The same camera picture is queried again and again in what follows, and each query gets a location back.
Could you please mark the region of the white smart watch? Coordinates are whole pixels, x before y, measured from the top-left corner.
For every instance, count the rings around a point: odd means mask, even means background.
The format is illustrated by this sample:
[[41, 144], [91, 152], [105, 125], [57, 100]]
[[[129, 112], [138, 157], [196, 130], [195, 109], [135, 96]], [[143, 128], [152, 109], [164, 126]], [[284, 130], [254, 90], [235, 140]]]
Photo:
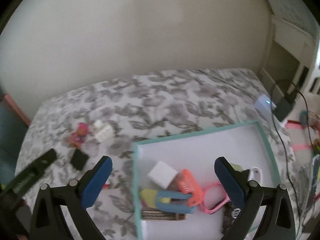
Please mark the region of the white smart watch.
[[255, 180], [259, 184], [261, 184], [263, 181], [263, 173], [258, 167], [252, 167], [250, 169], [243, 170], [241, 174], [244, 175], [247, 181]]

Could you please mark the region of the grey floral bed cover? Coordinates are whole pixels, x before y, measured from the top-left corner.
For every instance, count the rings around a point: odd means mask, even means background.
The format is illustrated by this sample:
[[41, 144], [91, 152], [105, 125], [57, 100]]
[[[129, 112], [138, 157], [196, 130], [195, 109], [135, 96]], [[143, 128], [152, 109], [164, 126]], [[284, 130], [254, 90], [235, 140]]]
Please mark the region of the grey floral bed cover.
[[106, 239], [136, 239], [131, 193], [133, 142], [257, 120], [272, 147], [281, 181], [295, 202], [297, 163], [289, 136], [275, 132], [254, 107], [266, 92], [249, 69], [192, 69], [113, 79], [51, 98], [31, 122], [16, 171], [49, 149], [57, 152], [57, 160], [24, 198], [33, 207], [42, 184], [64, 186], [82, 177], [82, 172], [71, 166], [73, 149], [67, 139], [78, 123], [91, 125], [100, 120], [112, 126], [113, 135], [103, 143], [87, 137], [83, 146], [89, 155], [86, 168], [108, 155], [114, 171], [111, 187], [88, 212]]

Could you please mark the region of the white plug with light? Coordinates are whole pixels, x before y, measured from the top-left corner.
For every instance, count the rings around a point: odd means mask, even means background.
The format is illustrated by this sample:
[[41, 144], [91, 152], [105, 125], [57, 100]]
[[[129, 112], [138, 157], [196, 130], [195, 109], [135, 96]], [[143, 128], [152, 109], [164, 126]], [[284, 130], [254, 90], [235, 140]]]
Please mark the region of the white plug with light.
[[276, 105], [265, 94], [260, 95], [254, 103], [255, 109], [263, 115], [271, 114], [271, 110], [274, 109], [275, 106]]

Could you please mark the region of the white shelf unit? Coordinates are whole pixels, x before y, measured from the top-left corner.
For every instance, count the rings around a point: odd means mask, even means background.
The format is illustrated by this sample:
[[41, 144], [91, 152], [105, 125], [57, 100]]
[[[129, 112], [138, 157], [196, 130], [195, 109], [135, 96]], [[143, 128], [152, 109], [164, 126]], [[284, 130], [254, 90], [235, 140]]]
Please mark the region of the white shelf unit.
[[319, 94], [319, 24], [303, 0], [267, 0], [271, 9], [261, 77], [265, 87], [288, 79]]

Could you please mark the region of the pink toy puppy figure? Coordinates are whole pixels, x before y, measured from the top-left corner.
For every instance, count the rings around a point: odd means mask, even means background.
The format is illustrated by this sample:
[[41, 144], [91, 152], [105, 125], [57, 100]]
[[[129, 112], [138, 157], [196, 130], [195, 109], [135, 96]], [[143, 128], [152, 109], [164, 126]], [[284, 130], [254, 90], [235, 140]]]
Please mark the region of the pink toy puppy figure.
[[72, 148], [81, 149], [88, 134], [88, 124], [81, 122], [78, 123], [76, 130], [64, 139], [64, 142]]

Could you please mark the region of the black gold patterned hair clip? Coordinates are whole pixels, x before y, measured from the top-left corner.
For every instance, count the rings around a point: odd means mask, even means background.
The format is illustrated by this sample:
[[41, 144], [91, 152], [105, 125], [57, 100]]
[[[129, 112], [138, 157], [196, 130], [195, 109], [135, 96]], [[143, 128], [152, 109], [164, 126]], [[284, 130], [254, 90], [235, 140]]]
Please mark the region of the black gold patterned hair clip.
[[158, 210], [143, 210], [141, 211], [141, 219], [146, 221], [181, 221], [186, 220], [187, 215]]

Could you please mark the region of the black power adapter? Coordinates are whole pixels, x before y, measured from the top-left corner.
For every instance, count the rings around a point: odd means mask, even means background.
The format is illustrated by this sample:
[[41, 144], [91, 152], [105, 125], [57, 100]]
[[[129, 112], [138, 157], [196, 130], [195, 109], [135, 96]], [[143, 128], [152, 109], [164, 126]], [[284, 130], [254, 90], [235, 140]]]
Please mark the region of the black power adapter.
[[76, 149], [72, 155], [70, 163], [76, 170], [82, 171], [88, 159], [89, 156], [87, 154], [82, 152], [80, 149]]

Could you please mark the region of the white plastic clip holder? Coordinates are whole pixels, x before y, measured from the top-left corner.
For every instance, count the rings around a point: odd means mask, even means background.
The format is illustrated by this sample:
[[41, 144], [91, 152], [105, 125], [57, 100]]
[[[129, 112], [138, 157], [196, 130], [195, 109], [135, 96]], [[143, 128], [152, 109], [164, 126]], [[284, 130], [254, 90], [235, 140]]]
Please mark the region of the white plastic clip holder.
[[108, 138], [113, 137], [113, 127], [108, 123], [97, 120], [93, 124], [93, 135], [98, 142], [104, 142]]

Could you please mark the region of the teal rimmed white tray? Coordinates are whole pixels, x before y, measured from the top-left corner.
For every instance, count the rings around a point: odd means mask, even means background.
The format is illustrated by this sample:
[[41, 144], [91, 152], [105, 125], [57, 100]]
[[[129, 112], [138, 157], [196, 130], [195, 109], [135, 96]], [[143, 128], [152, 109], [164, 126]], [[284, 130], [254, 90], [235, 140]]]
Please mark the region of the teal rimmed white tray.
[[244, 122], [200, 132], [173, 135], [134, 144], [132, 193], [138, 239], [221, 239], [223, 209], [212, 215], [201, 209], [181, 221], [144, 221], [140, 217], [142, 189], [158, 189], [148, 173], [159, 162], [180, 171], [188, 169], [202, 188], [218, 180], [214, 163], [225, 157], [244, 170], [258, 167], [261, 184], [280, 184], [277, 163], [262, 126], [257, 121]]

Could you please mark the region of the coral plastic clip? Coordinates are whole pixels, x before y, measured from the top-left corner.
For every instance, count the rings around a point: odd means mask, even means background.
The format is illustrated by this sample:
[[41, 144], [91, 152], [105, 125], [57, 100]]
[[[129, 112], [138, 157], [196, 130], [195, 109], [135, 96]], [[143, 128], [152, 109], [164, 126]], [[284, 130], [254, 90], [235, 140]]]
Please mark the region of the coral plastic clip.
[[188, 169], [183, 169], [176, 176], [176, 185], [183, 194], [191, 194], [188, 199], [188, 206], [193, 207], [202, 203], [204, 192]]

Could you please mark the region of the white cube charger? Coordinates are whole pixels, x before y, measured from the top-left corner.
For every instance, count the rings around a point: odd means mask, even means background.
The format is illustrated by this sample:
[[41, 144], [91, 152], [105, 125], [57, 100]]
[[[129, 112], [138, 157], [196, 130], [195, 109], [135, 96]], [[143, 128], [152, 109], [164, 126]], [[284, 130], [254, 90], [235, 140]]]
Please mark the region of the white cube charger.
[[158, 161], [148, 173], [148, 178], [162, 189], [167, 189], [177, 175], [178, 171], [173, 167]]

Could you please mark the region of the blue yellow box cutter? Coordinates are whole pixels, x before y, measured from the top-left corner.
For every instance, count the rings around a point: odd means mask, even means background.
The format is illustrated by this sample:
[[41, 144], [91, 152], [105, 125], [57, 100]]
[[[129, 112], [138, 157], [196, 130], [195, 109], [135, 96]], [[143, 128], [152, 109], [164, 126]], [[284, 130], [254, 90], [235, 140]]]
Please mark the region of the blue yellow box cutter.
[[188, 200], [192, 194], [177, 191], [143, 189], [140, 198], [145, 207], [169, 213], [192, 214], [196, 205], [189, 206]]

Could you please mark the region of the pink toy glasses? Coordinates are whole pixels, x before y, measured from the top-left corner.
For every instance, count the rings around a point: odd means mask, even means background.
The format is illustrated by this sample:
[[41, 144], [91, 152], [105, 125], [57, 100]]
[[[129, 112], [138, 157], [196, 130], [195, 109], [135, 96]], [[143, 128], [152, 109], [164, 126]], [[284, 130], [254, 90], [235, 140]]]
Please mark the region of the pink toy glasses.
[[230, 202], [228, 194], [219, 181], [205, 187], [203, 193], [203, 200], [199, 207], [205, 214], [212, 215]]

